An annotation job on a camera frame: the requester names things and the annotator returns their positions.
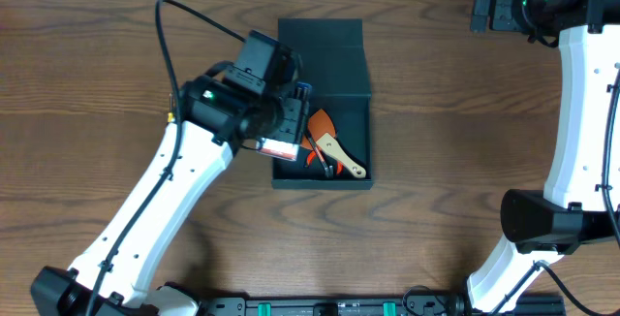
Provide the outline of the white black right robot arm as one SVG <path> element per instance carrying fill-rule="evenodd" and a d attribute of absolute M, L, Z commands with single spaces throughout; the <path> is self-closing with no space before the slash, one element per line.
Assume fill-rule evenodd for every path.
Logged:
<path fill-rule="evenodd" d="M 542 315 L 545 303 L 522 299 L 533 281 L 577 248 L 619 238 L 619 0 L 474 0 L 471 28 L 558 49 L 562 92 L 544 187 L 505 194 L 502 236 L 453 312 Z"/>

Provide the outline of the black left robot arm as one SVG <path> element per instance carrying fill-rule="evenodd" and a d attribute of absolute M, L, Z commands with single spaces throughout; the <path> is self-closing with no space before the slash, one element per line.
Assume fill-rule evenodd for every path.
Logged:
<path fill-rule="evenodd" d="M 203 75 L 180 91 L 155 157 L 97 239 L 67 269 L 45 267 L 31 286 L 41 315 L 201 315 L 203 302 L 172 283 L 150 287 L 164 253 L 209 185 L 244 141 L 295 160 L 311 85 L 292 79 L 217 80 Z"/>

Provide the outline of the red-handled pliers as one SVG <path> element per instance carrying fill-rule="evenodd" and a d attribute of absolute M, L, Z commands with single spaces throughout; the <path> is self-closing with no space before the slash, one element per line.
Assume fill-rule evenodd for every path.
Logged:
<path fill-rule="evenodd" d="M 309 168 L 313 161 L 317 158 L 317 154 L 315 151 L 311 151 L 306 157 L 304 167 Z M 341 162 L 337 162 L 336 174 L 340 175 L 344 170 L 344 165 Z"/>

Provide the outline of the red scraper wooden handle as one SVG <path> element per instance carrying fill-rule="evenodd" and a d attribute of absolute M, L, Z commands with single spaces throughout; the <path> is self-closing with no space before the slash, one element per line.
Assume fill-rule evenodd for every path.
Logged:
<path fill-rule="evenodd" d="M 336 173 L 346 169 L 355 178 L 365 178 L 366 169 L 354 161 L 336 139 L 335 126 L 325 110 L 317 110 L 308 120 L 307 130 L 317 148 L 337 162 Z"/>

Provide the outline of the small black-handled hammer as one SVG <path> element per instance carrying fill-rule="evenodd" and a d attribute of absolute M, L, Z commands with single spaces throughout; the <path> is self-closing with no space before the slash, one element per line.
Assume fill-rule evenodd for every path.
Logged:
<path fill-rule="evenodd" d="M 310 134 L 308 130 L 305 131 L 305 137 L 309 141 L 310 145 L 312 146 L 312 149 L 315 152 L 316 157 L 321 162 L 324 168 L 324 171 L 325 171 L 325 177 L 327 179 L 333 179 L 334 177 L 333 167 L 327 163 L 323 153 L 319 150 L 319 147 L 317 146 L 316 142 L 314 141 L 312 135 Z"/>

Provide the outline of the blue screwdriver bit case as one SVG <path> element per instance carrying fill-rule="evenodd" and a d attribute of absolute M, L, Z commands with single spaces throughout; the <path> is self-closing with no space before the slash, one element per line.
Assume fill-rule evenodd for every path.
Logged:
<path fill-rule="evenodd" d="M 305 136 L 312 86 L 298 82 L 294 90 L 277 104 L 275 129 L 256 141 L 259 153 L 286 161 L 295 161 Z"/>

